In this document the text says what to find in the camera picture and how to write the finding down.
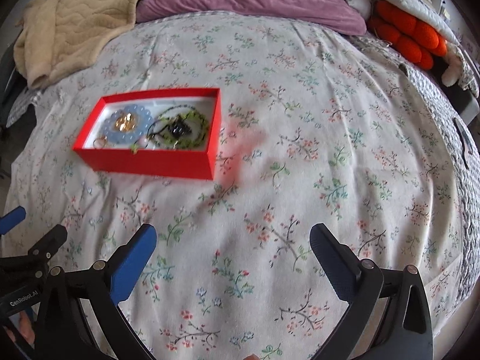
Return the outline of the left hand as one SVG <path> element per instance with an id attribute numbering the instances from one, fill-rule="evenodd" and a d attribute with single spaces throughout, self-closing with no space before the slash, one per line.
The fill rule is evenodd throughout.
<path id="1" fill-rule="evenodd" d="M 33 346 L 35 341 L 35 332 L 32 328 L 32 322 L 29 314 L 25 310 L 22 310 L 18 314 L 14 315 L 14 320 L 16 320 L 14 327 L 18 330 L 19 334 L 21 334 L 21 336 L 29 345 Z"/>

